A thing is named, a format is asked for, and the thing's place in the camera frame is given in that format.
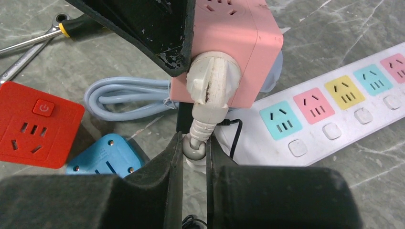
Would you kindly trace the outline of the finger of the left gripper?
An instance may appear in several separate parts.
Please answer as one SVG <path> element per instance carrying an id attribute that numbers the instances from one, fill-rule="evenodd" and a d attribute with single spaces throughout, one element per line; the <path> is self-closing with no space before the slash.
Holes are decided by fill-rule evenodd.
<path id="1" fill-rule="evenodd" d="M 70 0 L 69 3 L 136 46 L 171 77 L 189 69 L 194 0 Z"/>

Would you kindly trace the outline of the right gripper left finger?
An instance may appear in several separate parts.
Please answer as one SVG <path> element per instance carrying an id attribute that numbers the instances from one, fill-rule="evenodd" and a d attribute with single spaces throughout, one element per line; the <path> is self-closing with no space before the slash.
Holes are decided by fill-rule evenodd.
<path id="1" fill-rule="evenodd" d="M 0 182 L 3 229 L 179 229 L 182 134 L 125 178 L 117 175 L 14 176 Z"/>

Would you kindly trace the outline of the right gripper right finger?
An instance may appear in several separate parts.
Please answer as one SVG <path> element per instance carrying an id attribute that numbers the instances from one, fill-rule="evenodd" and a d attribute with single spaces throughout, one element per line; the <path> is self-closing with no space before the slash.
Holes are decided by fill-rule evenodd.
<path id="1" fill-rule="evenodd" d="M 326 167 L 238 165 L 212 136 L 207 142 L 210 229 L 361 229 L 343 176 Z"/>

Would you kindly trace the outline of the teal blue plug adapter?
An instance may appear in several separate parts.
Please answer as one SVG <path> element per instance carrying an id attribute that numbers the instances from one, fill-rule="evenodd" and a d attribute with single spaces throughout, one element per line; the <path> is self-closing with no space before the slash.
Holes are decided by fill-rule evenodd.
<path id="1" fill-rule="evenodd" d="M 66 167 L 67 175 L 116 174 L 121 178 L 150 161 L 135 142 L 118 134 L 107 134 L 93 143 Z"/>

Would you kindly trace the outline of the pink socket adapter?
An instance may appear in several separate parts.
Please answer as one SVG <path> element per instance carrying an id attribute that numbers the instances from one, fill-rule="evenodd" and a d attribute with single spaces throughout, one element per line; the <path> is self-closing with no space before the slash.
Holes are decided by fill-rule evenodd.
<path id="1" fill-rule="evenodd" d="M 282 32 L 265 0 L 196 1 L 192 57 L 224 52 L 241 70 L 230 107 L 252 106 L 282 45 Z"/>

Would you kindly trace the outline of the black charger with thin cable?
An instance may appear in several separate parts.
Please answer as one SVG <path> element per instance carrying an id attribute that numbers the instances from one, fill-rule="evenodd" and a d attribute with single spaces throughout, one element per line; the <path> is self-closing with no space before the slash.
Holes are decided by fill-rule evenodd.
<path id="1" fill-rule="evenodd" d="M 238 127 L 235 129 L 236 133 L 234 134 L 233 146 L 238 142 L 241 129 L 242 121 L 239 119 L 229 120 L 225 119 L 222 121 L 213 133 L 210 136 L 207 146 L 205 147 L 206 158 L 203 160 L 205 165 L 199 166 L 193 163 L 190 163 L 190 167 L 193 167 L 196 170 L 201 170 L 202 173 L 206 174 L 206 186 L 207 186 L 207 228 L 214 229 L 215 207 L 220 207 L 220 201 L 215 201 L 215 198 L 220 198 L 222 196 L 220 188 L 216 187 L 216 183 L 221 181 L 219 178 L 219 172 L 223 166 L 235 166 L 237 163 L 233 160 L 233 147 L 228 145 L 229 141 L 225 137 L 223 130 L 226 130 L 228 126 L 238 124 Z"/>

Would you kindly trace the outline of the red cube socket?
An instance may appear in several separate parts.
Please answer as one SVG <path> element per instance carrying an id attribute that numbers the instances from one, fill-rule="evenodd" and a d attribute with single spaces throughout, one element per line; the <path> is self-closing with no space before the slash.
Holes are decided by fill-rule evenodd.
<path id="1" fill-rule="evenodd" d="M 81 104 L 28 86 L 0 87 L 0 160 L 61 168 L 70 153 L 85 109 Z"/>

